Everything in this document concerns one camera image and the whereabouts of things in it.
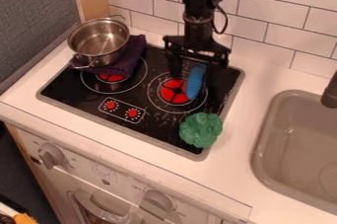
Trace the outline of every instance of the black stovetop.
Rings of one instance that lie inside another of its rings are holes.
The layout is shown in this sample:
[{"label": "black stovetop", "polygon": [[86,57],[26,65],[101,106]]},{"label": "black stovetop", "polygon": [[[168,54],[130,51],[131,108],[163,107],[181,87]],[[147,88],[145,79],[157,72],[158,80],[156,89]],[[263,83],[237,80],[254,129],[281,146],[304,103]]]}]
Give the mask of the black stovetop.
[{"label": "black stovetop", "polygon": [[193,65],[185,61],[182,78],[173,80],[164,50],[148,45],[133,75],[127,79],[66,68],[40,93],[56,104],[87,112],[199,155],[203,149],[180,139],[179,125],[194,112],[220,114],[240,71],[222,70],[216,88],[204,90],[198,98],[188,101],[183,90]]}]

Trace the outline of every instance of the purple towel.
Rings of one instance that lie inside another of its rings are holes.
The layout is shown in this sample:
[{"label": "purple towel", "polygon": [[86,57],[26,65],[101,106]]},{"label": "purple towel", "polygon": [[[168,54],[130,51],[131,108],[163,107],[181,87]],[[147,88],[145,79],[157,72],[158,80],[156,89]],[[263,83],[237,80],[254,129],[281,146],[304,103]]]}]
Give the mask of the purple towel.
[{"label": "purple towel", "polygon": [[[126,43],[125,51],[117,62],[105,67],[91,67],[81,70],[98,74],[118,74],[129,77],[137,65],[138,59],[142,55],[145,46],[146,38],[144,35],[130,36],[129,41]],[[81,66],[81,63],[76,59],[76,57],[73,57],[73,59],[69,62],[70,67],[73,65]]]}]

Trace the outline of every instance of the gray sink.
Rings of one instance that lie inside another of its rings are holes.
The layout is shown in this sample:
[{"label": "gray sink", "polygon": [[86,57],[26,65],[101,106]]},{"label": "gray sink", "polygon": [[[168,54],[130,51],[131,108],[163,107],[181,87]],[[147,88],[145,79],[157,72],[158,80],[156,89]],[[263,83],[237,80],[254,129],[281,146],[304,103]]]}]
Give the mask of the gray sink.
[{"label": "gray sink", "polygon": [[303,91],[277,95],[252,153],[267,187],[337,215],[337,110]]}]

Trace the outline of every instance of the faucet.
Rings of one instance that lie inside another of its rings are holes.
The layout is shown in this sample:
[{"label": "faucet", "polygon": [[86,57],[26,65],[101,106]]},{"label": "faucet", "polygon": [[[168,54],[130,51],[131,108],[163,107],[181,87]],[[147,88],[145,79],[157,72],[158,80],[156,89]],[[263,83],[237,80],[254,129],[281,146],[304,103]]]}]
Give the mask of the faucet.
[{"label": "faucet", "polygon": [[320,101],[327,108],[337,109],[337,71],[331,78],[328,86],[325,88]]}]

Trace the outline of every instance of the metal pot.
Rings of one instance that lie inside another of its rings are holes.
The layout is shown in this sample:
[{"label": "metal pot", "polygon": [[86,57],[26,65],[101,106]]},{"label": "metal pot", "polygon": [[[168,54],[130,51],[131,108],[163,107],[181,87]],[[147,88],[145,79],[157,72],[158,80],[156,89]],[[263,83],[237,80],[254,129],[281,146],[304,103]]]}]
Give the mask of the metal pot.
[{"label": "metal pot", "polygon": [[80,25],[68,37],[69,47],[83,65],[73,67],[103,67],[117,61],[124,52],[129,36],[129,29],[112,18],[94,19]]}]

